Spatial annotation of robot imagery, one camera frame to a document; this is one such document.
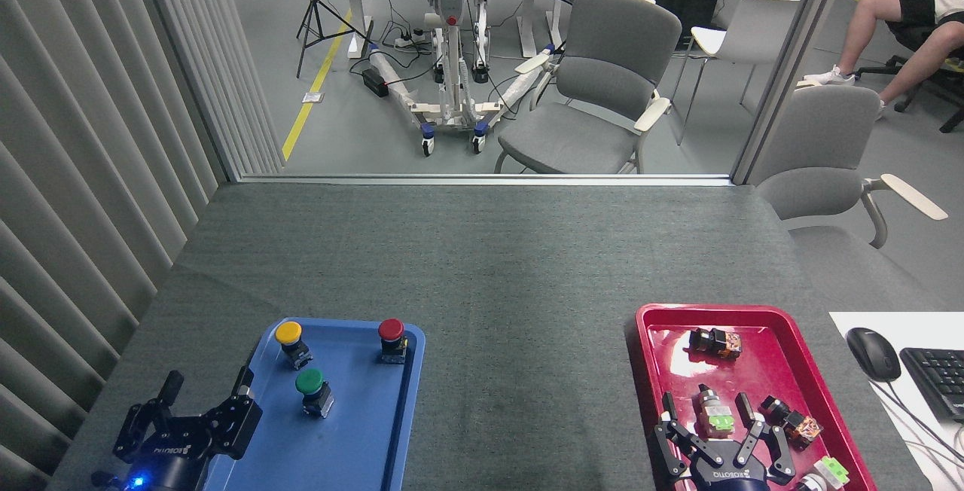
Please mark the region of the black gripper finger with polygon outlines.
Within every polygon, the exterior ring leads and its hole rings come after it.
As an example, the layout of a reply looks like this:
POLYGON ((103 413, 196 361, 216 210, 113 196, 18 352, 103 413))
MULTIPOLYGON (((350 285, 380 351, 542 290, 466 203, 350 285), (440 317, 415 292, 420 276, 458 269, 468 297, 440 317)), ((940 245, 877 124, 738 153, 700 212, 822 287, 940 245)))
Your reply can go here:
POLYGON ((786 433, 780 426, 768 425, 767 420, 757 412, 750 402, 746 392, 740 392, 736 397, 736 406, 740 418, 743 420, 746 435, 734 454, 734 467, 744 473, 750 480, 760 481, 762 486, 767 482, 786 485, 796 475, 789 452, 786 433), (757 457, 754 449, 763 440, 767 445, 770 464, 764 466, 757 457))
POLYGON ((660 420, 654 427, 653 436, 655 446, 662 459, 662 471, 668 483, 675 483, 684 478, 692 478, 691 466, 674 453, 673 445, 679 453, 685 454, 689 462, 701 459, 713 467, 713 453, 708 444, 699 439, 695 433, 683 426, 678 420, 678 413, 671 392, 665 392, 661 398, 662 413, 660 420))
POLYGON ((113 453, 126 463, 133 463, 144 445, 148 427, 158 434, 169 433, 169 421, 173 418, 171 408, 184 383, 180 371, 170 371, 158 395, 145 403, 131 406, 120 432, 113 453))
POLYGON ((261 406, 254 400, 252 381, 251 368, 241 367, 231 395, 203 414, 204 429, 210 438, 207 456, 245 455, 263 415, 261 406))

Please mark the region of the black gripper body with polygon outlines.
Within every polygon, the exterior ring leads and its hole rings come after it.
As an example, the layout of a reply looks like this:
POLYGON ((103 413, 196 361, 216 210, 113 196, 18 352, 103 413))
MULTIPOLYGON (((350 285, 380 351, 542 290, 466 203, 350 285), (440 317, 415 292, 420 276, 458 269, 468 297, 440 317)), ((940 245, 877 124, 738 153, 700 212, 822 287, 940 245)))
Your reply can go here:
POLYGON ((690 476, 697 490, 769 490, 767 469, 756 458, 743 467, 730 462, 714 467, 698 458, 690 463, 690 476))
POLYGON ((123 478, 94 472, 94 487, 104 490, 200 490, 214 456, 212 440, 202 434, 155 434, 144 441, 121 441, 117 457, 130 463, 123 478))

